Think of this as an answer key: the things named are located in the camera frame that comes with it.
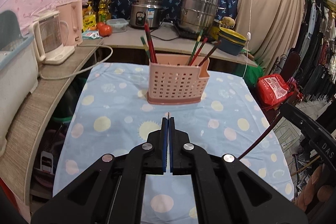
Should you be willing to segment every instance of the metal bolt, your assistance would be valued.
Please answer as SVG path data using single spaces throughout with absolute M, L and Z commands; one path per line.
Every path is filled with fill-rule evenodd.
M 111 154 L 105 154 L 101 159 L 104 162 L 110 162 L 113 159 L 113 156 Z
M 225 154 L 223 156 L 223 160 L 225 160 L 226 162 L 233 162 L 235 160 L 235 157 L 231 154 Z
M 152 148 L 153 148 L 153 145 L 151 143 L 144 143 L 142 145 L 142 149 L 144 149 L 144 150 L 150 150 Z
M 194 147 L 194 145 L 193 145 L 192 143 L 185 143 L 185 144 L 183 145 L 183 148 L 184 148 L 185 150 L 193 150 L 195 147 Z

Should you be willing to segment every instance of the clear food container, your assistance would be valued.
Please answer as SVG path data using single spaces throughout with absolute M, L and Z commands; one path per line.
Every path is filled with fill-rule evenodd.
M 106 24 L 111 26 L 112 33 L 125 32 L 127 29 L 128 21 L 124 18 L 116 18 L 107 20 Z

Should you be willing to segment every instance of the pink utensil holder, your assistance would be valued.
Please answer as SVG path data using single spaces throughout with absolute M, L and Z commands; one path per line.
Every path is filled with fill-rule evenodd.
M 157 64 L 149 64 L 147 100 L 151 104 L 198 103 L 209 80 L 207 59 L 202 66 L 186 66 L 189 55 L 156 54 Z M 199 56 L 193 64 L 199 64 Z

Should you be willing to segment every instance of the beige curtain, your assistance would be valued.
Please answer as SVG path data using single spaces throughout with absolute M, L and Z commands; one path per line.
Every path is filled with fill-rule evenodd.
M 239 0 L 236 31 L 246 35 L 250 30 L 248 49 L 265 73 L 277 57 L 295 46 L 303 6 L 304 0 Z

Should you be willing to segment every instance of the blue polka dot tablecloth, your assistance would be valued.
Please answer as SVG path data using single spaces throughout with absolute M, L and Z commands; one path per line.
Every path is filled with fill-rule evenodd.
M 120 156 L 144 143 L 161 128 L 170 112 L 175 127 L 209 154 L 238 157 L 269 126 L 242 78 L 210 71 L 201 102 L 188 105 L 150 105 L 145 96 L 148 66 L 103 63 L 92 69 L 78 101 L 59 158 L 53 194 L 56 195 L 105 153 Z M 241 160 L 253 172 L 292 199 L 293 183 L 286 160 L 271 132 Z M 190 176 L 147 175 L 142 222 L 197 224 Z

